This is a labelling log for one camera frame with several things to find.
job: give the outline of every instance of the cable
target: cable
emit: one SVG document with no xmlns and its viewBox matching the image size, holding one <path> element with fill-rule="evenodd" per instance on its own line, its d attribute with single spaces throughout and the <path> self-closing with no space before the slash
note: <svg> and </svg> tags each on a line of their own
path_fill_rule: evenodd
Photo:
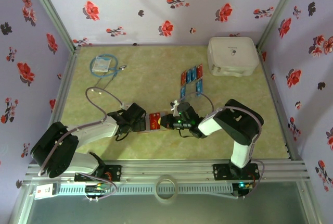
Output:
<svg viewBox="0 0 333 224">
<path fill-rule="evenodd" d="M 39 170 L 38 172 L 38 176 L 42 176 L 45 172 L 44 172 L 44 168 L 46 166 L 46 164 L 48 163 L 48 161 L 50 160 L 52 154 L 55 152 L 55 150 L 57 149 L 57 147 L 62 143 L 63 139 L 65 139 L 68 135 L 70 135 L 71 133 L 75 132 L 75 131 L 79 131 L 81 129 L 84 129 L 84 128 L 87 128 L 87 127 L 91 127 L 91 126 L 94 126 L 94 125 L 97 125 L 97 124 L 100 124 L 102 122 L 104 122 L 107 118 L 107 113 L 100 107 L 98 107 L 95 103 L 93 103 L 89 96 L 88 96 L 88 91 L 91 90 L 91 89 L 100 89 L 104 92 L 106 92 L 107 94 L 111 95 L 113 98 L 115 98 L 121 106 L 123 106 L 123 103 L 117 98 L 115 97 L 113 94 L 111 94 L 109 91 L 106 91 L 104 89 L 101 89 L 99 87 L 89 87 L 85 90 L 85 97 L 87 98 L 87 100 L 93 105 L 95 106 L 98 110 L 100 110 L 103 114 L 104 114 L 104 117 L 102 120 L 100 121 L 95 121 L 95 122 L 91 122 L 91 123 L 87 123 L 87 124 L 84 124 L 84 125 L 80 125 L 68 132 L 66 132 L 62 137 L 59 138 L 59 140 L 57 141 L 57 143 L 53 146 L 53 148 L 51 149 L 50 153 L 47 155 L 47 157 L 45 158 L 43 164 L 41 165 L 41 169 Z"/>
<path fill-rule="evenodd" d="M 253 191 L 257 189 L 258 184 L 261 181 L 262 176 L 264 175 L 264 172 L 265 172 L 265 164 L 262 161 L 257 160 L 257 159 L 252 159 L 252 161 L 256 161 L 257 163 L 261 163 L 261 165 L 262 165 L 262 171 L 261 171 L 261 174 L 259 176 L 259 179 L 258 179 L 257 183 L 254 185 L 254 188 L 246 195 L 246 198 L 249 197 L 249 195 L 251 195 L 253 193 Z"/>
<path fill-rule="evenodd" d="M 116 65 L 114 65 L 113 67 L 110 67 L 110 68 L 108 69 L 108 72 L 110 72 L 110 71 L 112 71 L 112 70 L 113 70 L 113 72 L 112 72 L 112 73 L 109 73 L 109 74 L 104 74 L 104 75 L 102 75 L 102 76 L 100 76 L 100 75 L 98 75 L 98 74 L 95 74 L 95 73 L 93 72 L 93 63 L 94 63 L 94 61 L 96 60 L 96 57 L 95 57 L 95 58 L 92 59 L 92 61 L 91 61 L 90 64 L 89 64 L 90 73 L 91 73 L 93 76 L 98 77 L 98 78 L 104 78 L 104 77 L 109 77 L 109 76 L 113 76 L 113 75 L 114 75 L 114 77 L 115 77 L 115 76 L 117 75 L 117 73 L 118 73 L 119 71 L 121 71 L 121 69 L 117 69 L 117 66 L 118 66 L 118 60 L 117 60 L 117 58 L 116 58 L 114 55 L 111 55 L 111 54 L 102 54 L 102 55 L 99 55 L 98 57 L 103 57 L 103 56 L 109 56 L 109 57 L 113 58 L 113 59 L 116 61 Z"/>
<path fill-rule="evenodd" d="M 238 196 L 234 196 L 234 195 L 227 195 L 227 194 L 219 194 L 219 193 L 211 193 L 211 192 L 207 192 L 205 194 L 208 195 L 213 195 L 213 196 L 219 196 L 219 197 L 224 197 L 224 198 L 230 198 L 230 199 L 238 199 Z"/>
<path fill-rule="evenodd" d="M 190 135 L 182 136 L 181 130 L 179 129 L 178 131 L 179 131 L 179 135 L 180 135 L 182 138 L 193 137 L 193 135 L 192 135 L 192 136 L 190 136 Z"/>
<path fill-rule="evenodd" d="M 206 96 L 205 94 L 203 94 L 201 92 L 191 92 L 191 93 L 188 93 L 187 95 L 184 95 L 182 98 L 180 98 L 178 101 L 181 102 L 183 99 L 185 99 L 185 97 L 187 97 L 188 95 L 194 94 L 194 93 L 200 94 L 200 95 L 203 95 L 204 97 L 206 97 L 207 100 L 210 102 L 210 105 L 212 105 L 212 112 L 214 112 L 215 109 L 214 109 L 214 104 L 213 104 L 212 100 L 210 100 L 208 96 Z"/>
<path fill-rule="evenodd" d="M 88 198 L 87 194 L 85 194 L 85 197 L 87 197 L 90 201 L 95 201 L 95 202 L 97 202 L 98 200 L 104 199 L 104 198 L 106 198 L 106 197 L 109 197 L 109 196 L 115 194 L 115 193 L 117 192 L 117 190 L 118 190 L 117 185 L 116 185 L 114 182 L 112 182 L 112 181 L 108 181 L 108 180 L 106 180 L 106 179 L 103 179 L 103 178 L 100 178 L 100 177 L 96 177 L 96 176 L 91 176 L 91 175 L 88 175 L 88 174 L 86 174 L 86 173 L 79 173 L 79 174 L 81 174 L 81 175 L 83 175 L 83 176 L 86 176 L 86 177 L 89 177 L 89 178 L 91 178 L 91 179 L 95 179 L 95 180 L 99 180 L 99 181 L 106 182 L 106 183 L 108 183 L 108 184 L 114 186 L 114 188 L 115 188 L 115 190 L 114 190 L 113 192 L 110 192 L 110 193 L 107 194 L 107 195 L 103 195 L 103 196 L 100 196 L 100 197 L 96 197 L 95 199 L 92 198 L 92 197 L 91 197 L 91 198 Z"/>
</svg>

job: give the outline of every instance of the metal corner post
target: metal corner post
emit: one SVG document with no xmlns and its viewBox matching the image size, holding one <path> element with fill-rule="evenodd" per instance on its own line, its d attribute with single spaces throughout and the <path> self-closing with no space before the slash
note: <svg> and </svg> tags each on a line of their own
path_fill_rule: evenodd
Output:
<svg viewBox="0 0 333 224">
<path fill-rule="evenodd" d="M 62 24 L 60 17 L 58 16 L 56 10 L 54 9 L 50 0 L 40 0 L 41 4 L 45 8 L 48 16 L 50 17 L 52 23 L 56 27 L 57 31 L 59 32 L 61 38 L 65 42 L 67 48 L 70 52 L 74 53 L 74 45 L 69 37 L 67 30 L 65 29 L 64 25 Z"/>
<path fill-rule="evenodd" d="M 270 19 L 270 22 L 268 23 L 264 33 L 262 34 L 259 43 L 258 43 L 258 48 L 262 49 L 263 46 L 265 45 L 266 40 L 268 39 L 269 34 L 272 31 L 272 28 L 276 22 L 276 20 L 278 19 L 278 17 L 281 15 L 281 13 L 283 12 L 283 10 L 285 9 L 287 3 L 289 0 L 280 0 L 275 12 L 273 13 L 273 16 Z"/>
</svg>

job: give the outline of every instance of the beige floor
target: beige floor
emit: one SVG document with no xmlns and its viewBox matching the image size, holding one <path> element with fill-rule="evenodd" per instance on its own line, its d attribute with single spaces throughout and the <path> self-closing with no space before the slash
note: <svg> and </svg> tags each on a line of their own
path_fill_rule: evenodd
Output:
<svg viewBox="0 0 333 224">
<path fill-rule="evenodd" d="M 254 149 L 255 158 L 287 158 L 277 115 L 259 66 L 248 77 L 217 77 L 209 73 L 206 46 L 119 46 L 83 47 L 74 71 L 69 95 L 62 116 L 66 125 L 94 121 L 102 117 L 85 99 L 84 92 L 96 84 L 89 72 L 89 63 L 97 55 L 113 54 L 119 65 L 127 65 L 108 85 L 124 103 L 136 102 L 147 113 L 170 110 L 170 102 L 179 98 L 182 71 L 203 63 L 203 89 L 216 107 L 230 98 L 236 99 L 258 112 L 265 120 L 263 132 Z M 108 78 L 99 85 L 103 86 Z M 107 112 L 120 109 L 119 104 L 106 94 L 90 92 L 93 102 Z M 205 98 L 192 98 L 191 105 L 201 116 L 211 111 Z M 102 159 L 228 159 L 233 140 L 218 131 L 205 139 L 181 138 L 177 131 L 131 133 L 120 142 L 104 138 L 84 145 L 79 152 L 92 151 Z"/>
</svg>

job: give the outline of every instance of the red flower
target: red flower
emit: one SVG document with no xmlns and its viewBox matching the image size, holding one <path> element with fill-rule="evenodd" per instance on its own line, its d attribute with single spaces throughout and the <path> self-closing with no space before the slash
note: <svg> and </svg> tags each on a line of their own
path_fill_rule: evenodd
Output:
<svg viewBox="0 0 333 224">
<path fill-rule="evenodd" d="M 325 163 L 324 163 L 322 160 L 318 161 L 318 163 L 319 163 L 319 165 L 320 165 L 322 168 L 325 167 Z"/>
<path fill-rule="evenodd" d="M 262 59 L 264 59 L 264 61 L 266 61 L 266 55 L 267 55 L 266 51 L 264 53 L 262 53 Z"/>
<path fill-rule="evenodd" d="M 287 79 L 287 84 L 288 84 L 289 88 L 291 86 L 296 85 L 297 83 L 299 83 L 301 73 L 302 73 L 301 70 L 295 70 L 290 74 L 289 78 Z"/>
<path fill-rule="evenodd" d="M 167 20 L 162 24 L 163 35 L 171 36 L 171 31 L 173 31 L 173 25 Z"/>
<path fill-rule="evenodd" d="M 319 35 L 319 36 L 317 36 L 317 44 L 318 44 L 318 45 L 321 45 L 322 42 L 323 42 L 324 40 L 325 40 L 325 39 L 324 39 L 324 36 L 323 36 L 323 35 Z"/>
<path fill-rule="evenodd" d="M 287 34 L 288 31 L 290 30 L 290 24 L 291 24 L 291 18 L 288 18 L 287 20 L 285 20 L 283 22 L 283 24 L 281 25 L 281 28 L 279 28 L 281 38 L 283 38 L 283 36 L 285 34 Z"/>
<path fill-rule="evenodd" d="M 330 146 L 331 146 L 331 150 L 333 150 L 333 136 L 330 136 L 330 137 L 328 138 L 328 142 L 327 142 L 327 144 L 330 145 Z"/>
<path fill-rule="evenodd" d="M 56 100 L 55 99 L 50 100 L 51 111 L 53 111 L 55 104 L 56 104 Z"/>
<path fill-rule="evenodd" d="M 321 50 L 321 48 L 317 47 L 313 52 L 312 52 L 312 55 L 313 57 L 319 57 L 321 55 L 323 51 Z"/>
<path fill-rule="evenodd" d="M 58 44 L 56 43 L 56 40 L 54 39 L 52 34 L 46 34 L 48 45 L 51 49 L 53 49 L 54 52 L 58 50 Z"/>
<path fill-rule="evenodd" d="M 31 69 L 28 64 L 26 63 L 17 63 L 17 68 L 19 69 L 20 75 L 23 79 L 33 82 L 35 74 L 31 72 Z"/>
<path fill-rule="evenodd" d="M 32 2 L 31 0 L 22 0 L 24 2 L 24 5 L 26 6 L 26 8 L 29 8 L 32 6 Z"/>
<path fill-rule="evenodd" d="M 323 48 L 325 55 L 333 51 L 333 36 L 331 36 L 327 41 L 324 42 Z"/>
<path fill-rule="evenodd" d="M 26 7 L 23 7 L 22 12 L 24 17 L 29 17 L 29 11 L 27 10 Z"/>
<path fill-rule="evenodd" d="M 98 7 L 90 1 L 87 1 L 85 5 L 86 12 L 88 13 L 89 17 L 94 21 L 99 20 L 98 14 L 99 10 Z"/>
<path fill-rule="evenodd" d="M 30 11 L 30 17 L 34 22 L 36 22 L 36 20 L 37 20 L 36 12 L 34 12 L 33 9 L 31 9 L 31 11 Z"/>
<path fill-rule="evenodd" d="M 221 22 L 227 22 L 228 21 L 228 16 L 231 15 L 231 12 L 233 9 L 231 8 L 230 4 L 225 4 L 224 7 L 220 9 L 220 21 Z"/>
</svg>

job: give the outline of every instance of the white plastic container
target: white plastic container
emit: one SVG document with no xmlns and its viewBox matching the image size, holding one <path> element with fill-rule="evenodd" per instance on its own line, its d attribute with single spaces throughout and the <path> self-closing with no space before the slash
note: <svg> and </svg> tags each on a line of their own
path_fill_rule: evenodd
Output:
<svg viewBox="0 0 333 224">
<path fill-rule="evenodd" d="M 257 49 L 247 37 L 210 38 L 207 57 L 214 76 L 250 76 L 259 64 Z"/>
</svg>

